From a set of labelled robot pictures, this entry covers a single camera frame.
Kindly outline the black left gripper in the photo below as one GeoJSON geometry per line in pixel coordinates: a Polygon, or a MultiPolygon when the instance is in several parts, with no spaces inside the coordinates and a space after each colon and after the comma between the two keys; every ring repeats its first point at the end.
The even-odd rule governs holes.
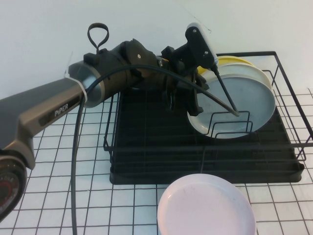
{"type": "Polygon", "coordinates": [[[163,87],[165,91],[168,105],[171,111],[176,108],[176,98],[187,98],[187,112],[190,116],[197,116],[203,112],[198,105],[197,94],[204,94],[210,97],[208,85],[205,79],[199,75],[198,70],[193,71],[186,77],[176,74],[170,62],[162,57],[157,57],[160,77],[162,77],[163,87]]]}

